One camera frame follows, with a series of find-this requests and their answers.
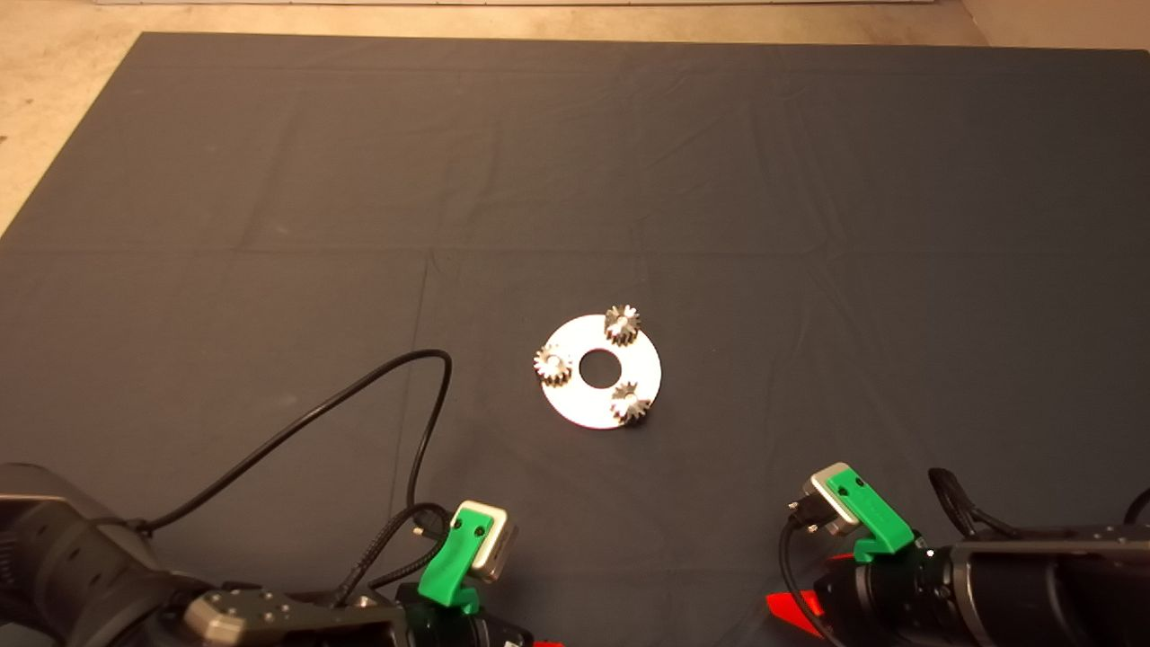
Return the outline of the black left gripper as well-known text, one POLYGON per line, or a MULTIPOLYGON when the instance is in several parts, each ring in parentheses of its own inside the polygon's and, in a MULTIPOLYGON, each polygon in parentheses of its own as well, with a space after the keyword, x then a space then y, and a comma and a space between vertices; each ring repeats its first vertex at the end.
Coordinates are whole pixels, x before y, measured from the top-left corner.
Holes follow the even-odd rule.
POLYGON ((407 617, 411 646, 534 646, 564 647, 558 642, 535 642, 526 629, 480 611, 466 614, 417 593, 415 584, 397 590, 397 602, 407 617))

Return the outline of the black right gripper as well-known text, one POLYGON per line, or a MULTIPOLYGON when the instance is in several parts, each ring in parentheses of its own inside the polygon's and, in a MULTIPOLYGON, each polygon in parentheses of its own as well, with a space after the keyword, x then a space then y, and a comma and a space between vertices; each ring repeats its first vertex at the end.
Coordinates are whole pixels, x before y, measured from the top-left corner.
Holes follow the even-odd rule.
MULTIPOLYGON (((867 563, 852 553, 833 555, 802 601, 842 646, 952 646, 950 568, 951 549, 923 542, 867 563)), ((765 606, 773 617, 825 639, 789 592, 765 595, 765 606)))

